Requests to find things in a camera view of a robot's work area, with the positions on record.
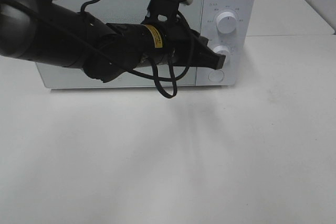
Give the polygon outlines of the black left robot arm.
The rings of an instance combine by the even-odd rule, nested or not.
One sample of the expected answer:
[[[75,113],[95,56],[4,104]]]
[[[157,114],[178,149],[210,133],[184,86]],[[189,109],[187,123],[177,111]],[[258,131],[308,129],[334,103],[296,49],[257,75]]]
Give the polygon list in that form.
[[[1,0],[1,55],[82,70],[110,82],[123,73],[175,83],[175,67],[220,69],[225,56],[207,46],[179,11],[184,0],[150,0],[140,24],[104,23],[85,9],[74,12],[57,0]],[[169,76],[160,77],[159,65]]]

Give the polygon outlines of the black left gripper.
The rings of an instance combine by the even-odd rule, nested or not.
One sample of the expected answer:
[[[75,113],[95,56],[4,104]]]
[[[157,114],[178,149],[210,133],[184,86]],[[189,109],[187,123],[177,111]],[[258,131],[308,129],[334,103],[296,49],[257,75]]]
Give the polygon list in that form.
[[[150,66],[149,59],[156,65],[168,64],[168,57],[174,67],[204,67],[214,70],[224,66],[226,55],[213,52],[208,46],[209,39],[178,20],[167,27],[165,22],[142,24],[149,39],[142,45],[140,67]]]

